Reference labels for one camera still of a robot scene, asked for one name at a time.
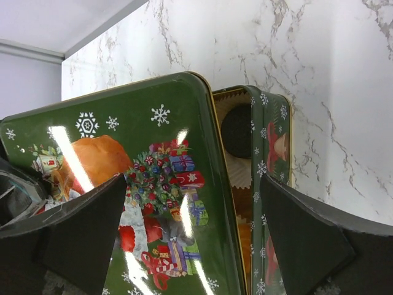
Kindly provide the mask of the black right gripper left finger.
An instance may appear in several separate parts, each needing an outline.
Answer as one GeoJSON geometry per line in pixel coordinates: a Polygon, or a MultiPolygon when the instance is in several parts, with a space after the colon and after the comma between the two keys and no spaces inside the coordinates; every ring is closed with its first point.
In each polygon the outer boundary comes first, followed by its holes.
{"type": "Polygon", "coordinates": [[[1,294],[101,294],[125,201],[118,175],[1,229],[1,294]]]}

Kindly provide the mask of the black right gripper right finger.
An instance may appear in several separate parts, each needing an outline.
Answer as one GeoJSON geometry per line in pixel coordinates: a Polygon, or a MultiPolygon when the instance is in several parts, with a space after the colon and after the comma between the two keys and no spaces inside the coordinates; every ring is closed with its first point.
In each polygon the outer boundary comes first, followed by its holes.
{"type": "Polygon", "coordinates": [[[392,294],[392,226],[268,175],[260,193],[287,294],[392,294]]]}

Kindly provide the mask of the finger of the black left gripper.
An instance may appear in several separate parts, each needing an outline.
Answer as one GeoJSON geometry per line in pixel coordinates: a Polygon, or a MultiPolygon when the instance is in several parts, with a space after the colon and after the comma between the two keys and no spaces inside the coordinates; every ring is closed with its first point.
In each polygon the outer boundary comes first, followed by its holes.
{"type": "Polygon", "coordinates": [[[48,196],[45,187],[13,166],[1,149],[1,227],[34,216],[48,196]]]}

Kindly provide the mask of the gold tin lid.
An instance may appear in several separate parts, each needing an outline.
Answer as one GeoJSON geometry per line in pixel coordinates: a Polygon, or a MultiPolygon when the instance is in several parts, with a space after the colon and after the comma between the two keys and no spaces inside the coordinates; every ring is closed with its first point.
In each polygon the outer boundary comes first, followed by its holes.
{"type": "Polygon", "coordinates": [[[213,95],[199,74],[170,74],[6,117],[1,147],[48,190],[38,214],[124,176],[101,294],[246,293],[213,95]]]}

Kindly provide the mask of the green christmas cookie tin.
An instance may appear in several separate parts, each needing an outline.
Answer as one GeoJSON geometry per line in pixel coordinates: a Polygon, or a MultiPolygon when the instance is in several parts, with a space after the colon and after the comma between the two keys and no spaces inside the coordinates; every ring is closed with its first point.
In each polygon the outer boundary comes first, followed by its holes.
{"type": "Polygon", "coordinates": [[[239,85],[213,93],[242,91],[251,102],[250,188],[233,187],[235,210],[240,222],[244,267],[249,294],[285,294],[273,241],[262,207],[261,178],[274,177],[285,184],[292,180],[292,110],[289,100],[255,86],[239,85]]]}

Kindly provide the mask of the black round cookie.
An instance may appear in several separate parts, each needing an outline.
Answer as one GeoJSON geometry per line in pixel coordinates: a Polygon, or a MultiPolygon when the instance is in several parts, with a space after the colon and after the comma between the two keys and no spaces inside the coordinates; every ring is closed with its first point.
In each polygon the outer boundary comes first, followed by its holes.
{"type": "Polygon", "coordinates": [[[251,105],[238,104],[221,123],[221,135],[225,150],[240,159],[251,158],[251,105]]]}

